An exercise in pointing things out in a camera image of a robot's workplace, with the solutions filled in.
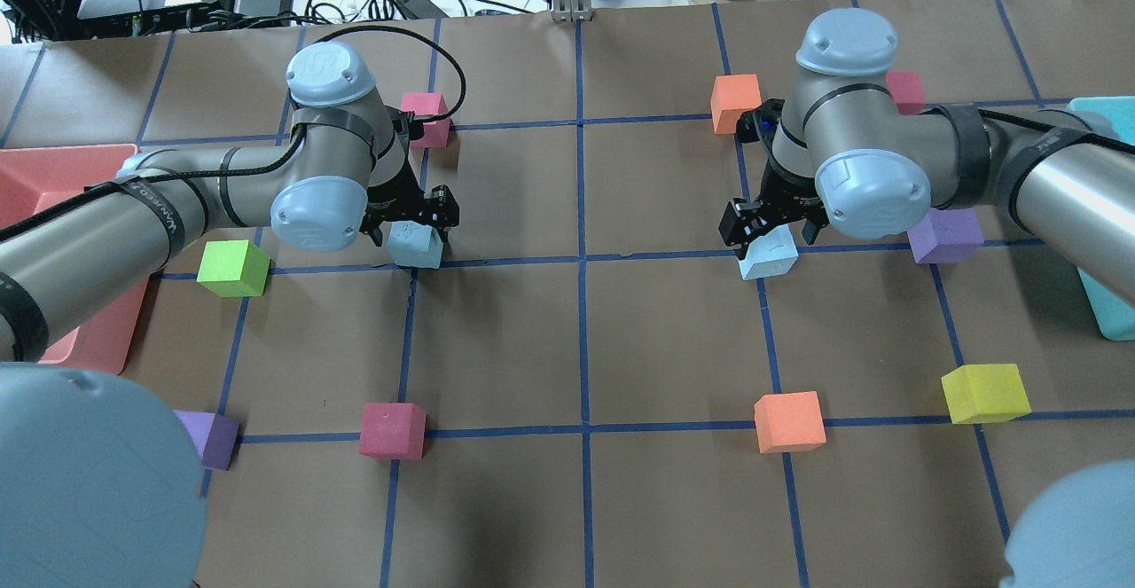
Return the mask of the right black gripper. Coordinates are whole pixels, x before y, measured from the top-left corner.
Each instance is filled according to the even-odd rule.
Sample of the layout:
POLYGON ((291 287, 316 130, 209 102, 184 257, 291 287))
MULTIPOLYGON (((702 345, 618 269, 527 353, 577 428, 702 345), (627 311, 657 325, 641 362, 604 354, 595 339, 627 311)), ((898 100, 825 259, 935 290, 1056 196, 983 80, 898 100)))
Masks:
POLYGON ((819 232, 830 220, 815 180, 783 168, 770 156, 763 173, 760 192, 753 200, 731 200, 718 224, 720 236, 729 247, 735 247, 743 260, 756 240, 782 224, 800 222, 800 238, 807 246, 816 244, 819 232))

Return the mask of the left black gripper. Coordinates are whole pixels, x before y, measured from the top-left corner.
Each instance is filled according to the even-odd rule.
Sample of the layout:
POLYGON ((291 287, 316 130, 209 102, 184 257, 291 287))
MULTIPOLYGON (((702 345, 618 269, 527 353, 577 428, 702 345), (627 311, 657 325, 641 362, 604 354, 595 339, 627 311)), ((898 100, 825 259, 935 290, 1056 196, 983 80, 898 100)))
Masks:
POLYGON ((382 222, 401 221, 431 225, 442 243, 449 243, 449 230, 459 227, 459 202, 445 184, 423 191, 410 156, 403 157, 395 149, 381 156, 372 171, 360 233, 382 247, 382 222))

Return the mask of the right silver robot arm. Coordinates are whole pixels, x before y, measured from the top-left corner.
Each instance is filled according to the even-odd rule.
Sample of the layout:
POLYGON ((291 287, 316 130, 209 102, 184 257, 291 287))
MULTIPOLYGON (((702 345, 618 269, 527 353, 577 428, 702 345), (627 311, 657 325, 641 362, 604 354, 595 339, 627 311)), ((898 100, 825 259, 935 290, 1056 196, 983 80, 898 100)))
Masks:
POLYGON ((738 121, 767 167, 753 200, 720 222, 745 257, 754 241, 805 221, 876 240, 931 208, 993 205, 1111 293, 1132 302, 1132 146, 1088 111, 1001 114, 966 104, 897 110, 885 83, 897 33, 867 9, 832 9, 807 27, 787 99, 738 121))

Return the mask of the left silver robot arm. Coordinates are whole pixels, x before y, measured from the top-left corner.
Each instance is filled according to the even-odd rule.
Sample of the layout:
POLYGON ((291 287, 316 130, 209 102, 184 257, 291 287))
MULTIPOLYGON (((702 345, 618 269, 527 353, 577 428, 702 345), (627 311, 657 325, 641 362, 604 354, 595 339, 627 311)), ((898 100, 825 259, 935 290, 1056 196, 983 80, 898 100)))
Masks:
POLYGON ((340 31, 301 48, 285 148, 161 149, 3 232, 5 587, 188 587, 205 536, 203 467, 167 404, 45 350, 208 232, 269 227, 330 253, 382 222, 445 241, 446 185, 407 160, 422 120, 386 106, 340 31))

